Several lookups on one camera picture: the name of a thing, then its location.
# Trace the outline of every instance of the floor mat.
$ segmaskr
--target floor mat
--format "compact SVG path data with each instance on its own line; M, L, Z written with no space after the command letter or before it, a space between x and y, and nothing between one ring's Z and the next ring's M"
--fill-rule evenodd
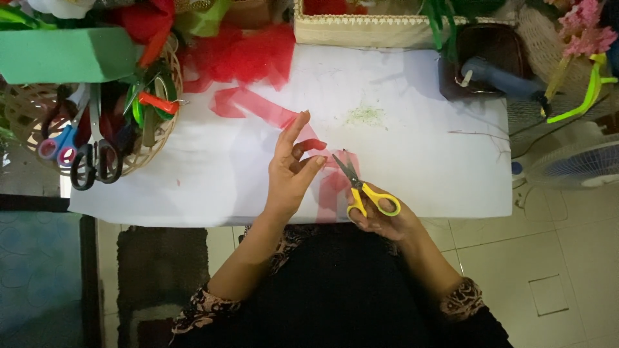
M118 347L139 347L140 323L176 316L209 280L206 235L204 228L138 226L120 233Z

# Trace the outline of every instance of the black scissors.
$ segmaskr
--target black scissors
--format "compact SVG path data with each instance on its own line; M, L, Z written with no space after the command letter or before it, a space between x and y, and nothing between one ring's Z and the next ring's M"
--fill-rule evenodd
M118 181L123 173L123 155L114 144L107 141L99 130L101 117L101 84L90 84L90 140L77 151L71 165L71 184L78 191L92 187L95 180L104 184ZM85 159L84 172L80 173L80 164ZM80 183L81 175L85 176Z

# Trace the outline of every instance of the green glitter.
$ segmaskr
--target green glitter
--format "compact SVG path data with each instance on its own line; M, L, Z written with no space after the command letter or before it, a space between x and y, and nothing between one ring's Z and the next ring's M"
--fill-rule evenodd
M368 126L383 126L383 109L369 107L361 104L356 109L351 109L346 115L346 124L365 124Z

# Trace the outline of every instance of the pink and blue scissors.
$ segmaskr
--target pink and blue scissors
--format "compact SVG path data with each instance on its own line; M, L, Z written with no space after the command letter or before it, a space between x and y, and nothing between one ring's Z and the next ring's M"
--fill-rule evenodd
M77 98L77 114L70 124L67 124L62 133L56 137L45 139L38 147L38 155L44 160L56 159L61 167L70 167L77 153L75 138L79 121L90 98L88 84L80 84L77 91L69 99Z

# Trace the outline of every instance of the electric fan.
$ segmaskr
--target electric fan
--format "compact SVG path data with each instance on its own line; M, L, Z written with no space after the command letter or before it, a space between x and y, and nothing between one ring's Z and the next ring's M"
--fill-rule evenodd
M604 136L593 122L571 132L515 159L523 164L526 181L552 189L592 189L619 183L619 134Z

